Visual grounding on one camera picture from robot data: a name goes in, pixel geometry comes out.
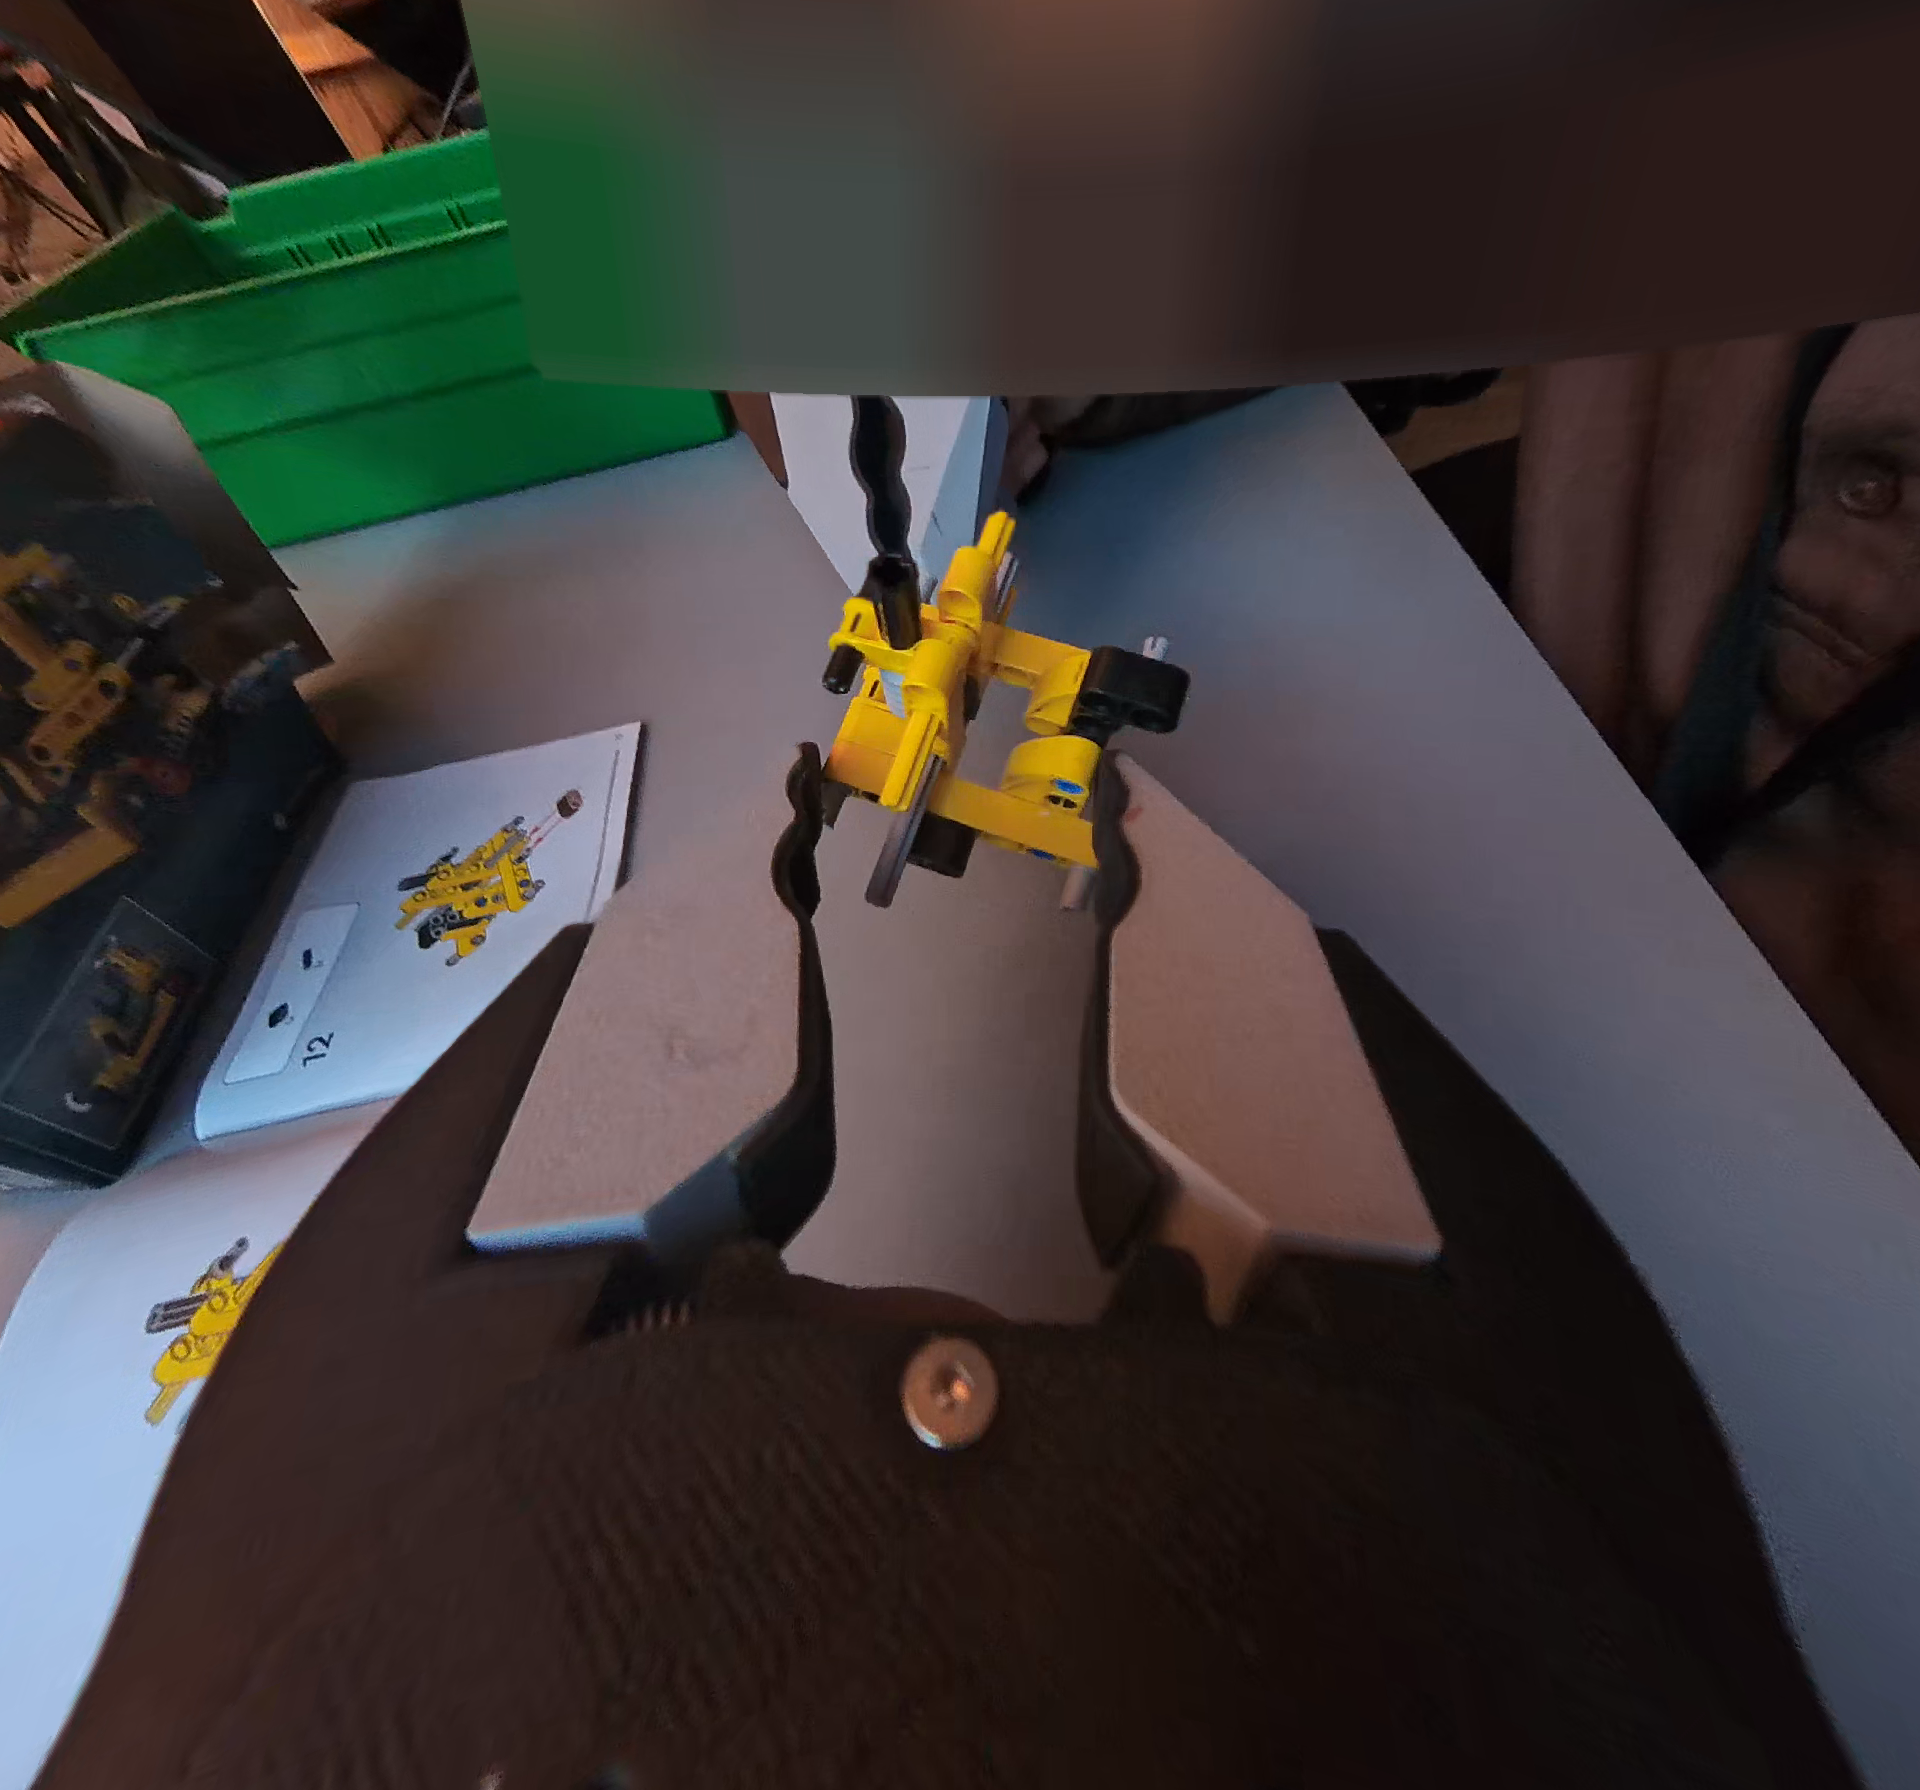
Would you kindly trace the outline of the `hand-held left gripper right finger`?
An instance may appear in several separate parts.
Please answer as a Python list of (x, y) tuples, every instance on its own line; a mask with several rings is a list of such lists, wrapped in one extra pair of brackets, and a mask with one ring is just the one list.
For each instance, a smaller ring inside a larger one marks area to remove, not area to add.
[(1092, 800), (1096, 977), (1074, 1188), (1096, 1259), (1164, 1253), (1209, 1323), (1280, 1259), (1440, 1253), (1309, 914), (1132, 755)]

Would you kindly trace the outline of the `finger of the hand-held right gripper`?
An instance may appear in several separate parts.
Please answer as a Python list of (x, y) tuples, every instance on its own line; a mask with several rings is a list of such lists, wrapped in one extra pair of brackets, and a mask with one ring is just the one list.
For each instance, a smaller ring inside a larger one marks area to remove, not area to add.
[(875, 557), (869, 493), (850, 463), (850, 396), (769, 396), (781, 444), (784, 490), (827, 554), (845, 592), (858, 592)]
[(1000, 506), (1004, 399), (911, 399), (911, 557), (941, 579)]

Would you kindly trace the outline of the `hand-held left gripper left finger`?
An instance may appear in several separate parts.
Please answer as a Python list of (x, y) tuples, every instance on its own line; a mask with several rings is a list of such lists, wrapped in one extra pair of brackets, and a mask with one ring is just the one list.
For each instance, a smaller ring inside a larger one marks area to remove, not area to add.
[(476, 1249), (701, 1266), (808, 1227), (836, 1157), (821, 835), (824, 760), (803, 743), (743, 808), (636, 858), (469, 1221)]

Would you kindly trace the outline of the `yellow lego assembly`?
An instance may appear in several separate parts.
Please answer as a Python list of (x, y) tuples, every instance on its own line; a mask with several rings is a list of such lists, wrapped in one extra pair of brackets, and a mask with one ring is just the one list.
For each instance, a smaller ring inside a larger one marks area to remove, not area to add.
[[(865, 898), (885, 910), (917, 865), (961, 878), (977, 845), (1096, 872), (1090, 805), (1115, 734), (1176, 731), (1192, 675), (1145, 651), (1096, 651), (1015, 622), (1016, 519), (996, 508), (952, 554), (922, 605), (911, 651), (885, 647), (877, 612), (853, 592), (827, 641), (824, 688), (848, 710), (824, 753), (824, 784), (888, 817)], [(961, 772), (967, 731), (994, 688), (1023, 696), (1023, 739), (994, 784)]]

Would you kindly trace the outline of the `lego instruction booklet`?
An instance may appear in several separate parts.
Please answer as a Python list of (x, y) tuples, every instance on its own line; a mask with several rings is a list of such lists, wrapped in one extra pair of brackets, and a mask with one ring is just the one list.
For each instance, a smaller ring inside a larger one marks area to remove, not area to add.
[(108, 1634), (178, 1439), (367, 1131), (618, 885), (643, 723), (349, 784), (195, 1097), (198, 1148), (4, 1212), (4, 1785)]

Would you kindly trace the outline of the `dark lego box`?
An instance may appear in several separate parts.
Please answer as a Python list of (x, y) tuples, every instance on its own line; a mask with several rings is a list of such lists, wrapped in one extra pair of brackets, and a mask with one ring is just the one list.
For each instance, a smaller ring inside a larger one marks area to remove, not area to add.
[(4, 1188), (130, 1167), (339, 769), (329, 662), (171, 406), (4, 377)]

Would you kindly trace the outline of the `green plastic crate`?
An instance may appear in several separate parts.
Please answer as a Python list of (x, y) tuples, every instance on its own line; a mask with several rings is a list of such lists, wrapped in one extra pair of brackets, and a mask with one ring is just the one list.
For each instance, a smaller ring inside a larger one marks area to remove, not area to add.
[(4, 339), (168, 403), (271, 545), (731, 433), (713, 391), (538, 372), (487, 133), (162, 208)]

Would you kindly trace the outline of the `brown wooden furniture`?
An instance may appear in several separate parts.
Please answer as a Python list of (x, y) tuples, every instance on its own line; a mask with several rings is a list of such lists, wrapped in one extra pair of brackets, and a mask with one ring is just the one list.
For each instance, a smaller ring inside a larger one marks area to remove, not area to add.
[(460, 0), (252, 0), (349, 156), (439, 143), (469, 88)]

